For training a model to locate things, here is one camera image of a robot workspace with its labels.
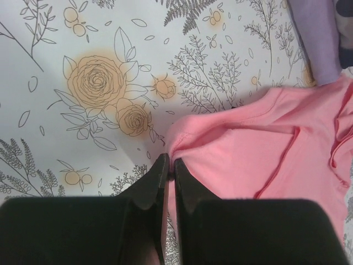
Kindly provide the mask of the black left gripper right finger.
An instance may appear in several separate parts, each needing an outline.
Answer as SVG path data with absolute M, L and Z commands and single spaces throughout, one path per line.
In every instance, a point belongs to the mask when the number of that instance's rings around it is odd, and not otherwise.
M 174 163 L 182 264 L 348 264 L 324 210 L 303 199 L 221 199 Z

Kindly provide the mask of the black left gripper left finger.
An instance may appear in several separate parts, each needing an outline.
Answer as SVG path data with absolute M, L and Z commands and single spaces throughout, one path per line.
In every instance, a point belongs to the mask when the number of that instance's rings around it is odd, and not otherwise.
M 2 264 L 163 264 L 169 157 L 113 197 L 14 198 L 1 206 Z

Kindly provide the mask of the pink polo shirt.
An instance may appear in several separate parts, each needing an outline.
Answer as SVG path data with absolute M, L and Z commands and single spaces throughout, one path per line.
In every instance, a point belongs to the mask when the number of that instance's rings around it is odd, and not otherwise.
M 222 199 L 309 199 L 343 238 L 351 186 L 352 79 L 272 87 L 256 102 L 174 122 L 171 161 Z

